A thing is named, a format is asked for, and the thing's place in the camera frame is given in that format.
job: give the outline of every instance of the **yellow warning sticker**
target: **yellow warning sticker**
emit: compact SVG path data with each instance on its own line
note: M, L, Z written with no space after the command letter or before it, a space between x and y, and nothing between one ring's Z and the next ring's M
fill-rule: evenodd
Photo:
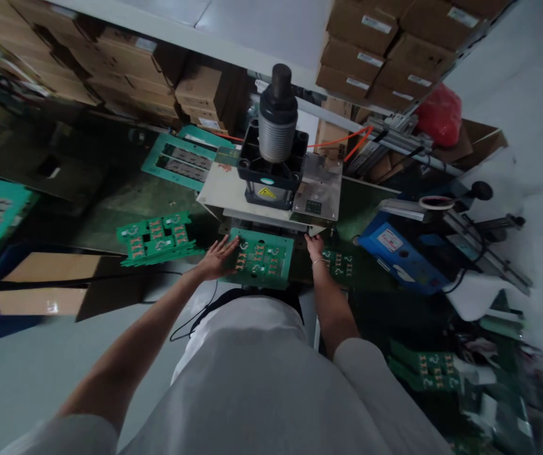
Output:
M270 190L268 190L268 188L266 186L264 186L263 189L261 191L259 191L259 194L261 196L273 197L274 199L276 199L276 195L274 193L272 193Z

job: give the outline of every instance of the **red plastic bag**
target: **red plastic bag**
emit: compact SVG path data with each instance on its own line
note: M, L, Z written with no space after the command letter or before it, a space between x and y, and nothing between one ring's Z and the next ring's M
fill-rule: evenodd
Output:
M415 114L417 128L432 137L441 147L453 147L461 129L461 98L443 83L438 84Z

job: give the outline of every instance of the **shelf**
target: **shelf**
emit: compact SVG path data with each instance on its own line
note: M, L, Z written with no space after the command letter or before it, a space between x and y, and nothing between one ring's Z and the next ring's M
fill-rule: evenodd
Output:
M54 0L121 27L183 46L261 75L284 63L292 83L362 104L316 85L331 0Z

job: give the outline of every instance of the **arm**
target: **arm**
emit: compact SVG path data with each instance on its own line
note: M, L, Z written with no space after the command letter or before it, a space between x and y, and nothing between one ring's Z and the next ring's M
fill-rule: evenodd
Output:
M320 332L329 357L335 356L339 345L348 338L360 338L354 315L339 285L331 278L323 259L324 241L320 235L305 235L307 250L312 261L316 312L320 321Z
M223 262L236 249L236 237L216 241L204 259L185 273L94 364L57 412L57 417L93 414L105 418L118 433L137 386L150 369L181 310L205 280L218 279L234 270Z

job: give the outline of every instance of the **hand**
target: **hand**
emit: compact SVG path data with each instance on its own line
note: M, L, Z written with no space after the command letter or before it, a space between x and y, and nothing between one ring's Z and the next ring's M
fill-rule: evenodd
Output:
M322 259L322 251L324 250L324 240L322 240L322 237L319 234L313 237L305 234L305 241L307 242L307 250L309 251L311 261L314 262Z
M225 260L230 257L238 246L238 243L240 243L240 239L236 236L236 238L226 245L225 242L228 237L229 235L223 237L221 242L216 240L206 253L206 256L204 256L204 259L194 267L204 281L214 280L236 273L235 269L225 269L223 267Z

